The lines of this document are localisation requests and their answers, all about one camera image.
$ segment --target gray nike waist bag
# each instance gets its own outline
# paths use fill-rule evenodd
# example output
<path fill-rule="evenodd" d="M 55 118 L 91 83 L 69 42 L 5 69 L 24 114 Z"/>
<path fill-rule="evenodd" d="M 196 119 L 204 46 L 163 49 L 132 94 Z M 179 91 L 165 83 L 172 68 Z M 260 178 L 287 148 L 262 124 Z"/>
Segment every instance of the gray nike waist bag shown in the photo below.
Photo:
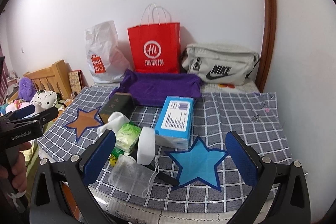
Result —
<path fill-rule="evenodd" d="M 259 62 L 259 54 L 237 45 L 189 44 L 182 67 L 206 83 L 242 85 Z"/>

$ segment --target wooden headboard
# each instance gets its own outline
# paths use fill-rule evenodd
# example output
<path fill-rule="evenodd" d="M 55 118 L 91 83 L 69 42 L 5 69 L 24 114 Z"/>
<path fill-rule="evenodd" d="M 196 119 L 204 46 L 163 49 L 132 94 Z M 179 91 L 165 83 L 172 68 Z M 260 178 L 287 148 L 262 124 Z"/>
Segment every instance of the wooden headboard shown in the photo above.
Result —
<path fill-rule="evenodd" d="M 71 87 L 64 60 L 57 61 L 48 68 L 27 72 L 24 77 L 31 79 L 37 90 L 54 91 L 60 93 L 63 99 L 70 98 Z"/>

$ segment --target mesh tea bag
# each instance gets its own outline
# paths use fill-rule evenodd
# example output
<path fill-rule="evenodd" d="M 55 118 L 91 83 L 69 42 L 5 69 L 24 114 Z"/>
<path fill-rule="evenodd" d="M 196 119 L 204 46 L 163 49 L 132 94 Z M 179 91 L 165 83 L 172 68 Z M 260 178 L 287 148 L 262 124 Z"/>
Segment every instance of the mesh tea bag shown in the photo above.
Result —
<path fill-rule="evenodd" d="M 109 183 L 126 193 L 146 198 L 159 172 L 157 159 L 155 159 L 155 163 L 155 171 L 153 172 L 147 167 L 137 164 L 132 157 L 119 155 L 109 176 Z"/>

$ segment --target white plastic bag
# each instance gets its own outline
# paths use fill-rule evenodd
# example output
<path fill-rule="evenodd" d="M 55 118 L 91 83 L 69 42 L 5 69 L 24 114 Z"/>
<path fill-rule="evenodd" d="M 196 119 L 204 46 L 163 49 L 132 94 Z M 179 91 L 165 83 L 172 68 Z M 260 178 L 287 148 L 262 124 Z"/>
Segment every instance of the white plastic bag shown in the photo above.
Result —
<path fill-rule="evenodd" d="M 153 172 L 147 167 L 138 164 L 132 157 L 120 154 L 109 176 L 109 183 L 126 193 L 146 198 L 158 172 L 157 159 L 155 160 L 155 171 Z"/>
<path fill-rule="evenodd" d="M 85 31 L 86 58 L 95 83 L 107 84 L 124 79 L 130 63 L 118 49 L 114 21 L 97 24 Z"/>

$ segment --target white pillow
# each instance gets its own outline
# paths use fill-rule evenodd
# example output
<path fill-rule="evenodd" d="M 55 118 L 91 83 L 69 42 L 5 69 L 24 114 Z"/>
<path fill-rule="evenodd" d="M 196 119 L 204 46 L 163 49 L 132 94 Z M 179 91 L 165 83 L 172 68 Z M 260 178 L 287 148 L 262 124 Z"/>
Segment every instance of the white pillow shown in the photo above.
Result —
<path fill-rule="evenodd" d="M 32 104 L 41 103 L 41 107 L 46 110 L 57 103 L 57 93 L 53 91 L 38 91 L 30 101 Z"/>

